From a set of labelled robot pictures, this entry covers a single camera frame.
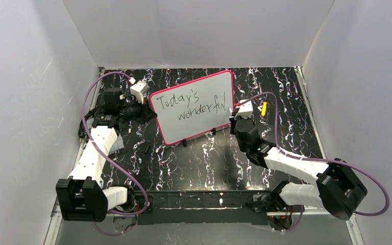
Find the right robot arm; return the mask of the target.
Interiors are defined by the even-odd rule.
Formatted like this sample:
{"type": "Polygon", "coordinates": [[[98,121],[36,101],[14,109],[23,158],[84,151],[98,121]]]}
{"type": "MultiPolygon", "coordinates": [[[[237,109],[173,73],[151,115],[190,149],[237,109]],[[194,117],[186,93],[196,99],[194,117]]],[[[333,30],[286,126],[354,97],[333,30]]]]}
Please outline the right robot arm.
{"type": "Polygon", "coordinates": [[[255,196],[247,206],[254,212],[271,212],[292,206],[323,208],[340,220],[348,220],[368,193],[353,170],[343,164],[309,161],[304,156],[284,152],[264,140],[249,118],[231,116],[231,134],[248,160],[305,181],[282,181],[269,194],[255,196]]]}

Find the pink framed whiteboard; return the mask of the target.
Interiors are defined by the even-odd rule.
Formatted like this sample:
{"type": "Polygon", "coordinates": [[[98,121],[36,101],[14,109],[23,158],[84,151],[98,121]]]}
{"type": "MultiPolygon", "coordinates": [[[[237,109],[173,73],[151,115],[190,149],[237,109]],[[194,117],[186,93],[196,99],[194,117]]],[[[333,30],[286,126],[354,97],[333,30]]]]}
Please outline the pink framed whiteboard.
{"type": "Polygon", "coordinates": [[[221,128],[234,110],[233,73],[223,70],[150,95],[152,109],[166,145],[221,128]]]}

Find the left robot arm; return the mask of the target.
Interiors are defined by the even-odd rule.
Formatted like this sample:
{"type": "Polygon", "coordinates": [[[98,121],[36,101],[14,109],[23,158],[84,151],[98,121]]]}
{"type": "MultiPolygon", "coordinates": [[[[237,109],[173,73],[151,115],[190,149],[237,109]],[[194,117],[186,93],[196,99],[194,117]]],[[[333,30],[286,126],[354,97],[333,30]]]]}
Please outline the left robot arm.
{"type": "Polygon", "coordinates": [[[142,204],[135,200],[128,185],[100,187],[101,174],[120,129],[130,121],[140,124],[156,118],[150,108],[146,88],[106,89],[101,104],[87,113],[92,118],[88,139],[82,155],[66,179],[59,179],[56,193],[63,219],[66,221],[102,222],[108,211],[133,215],[142,204]]]}

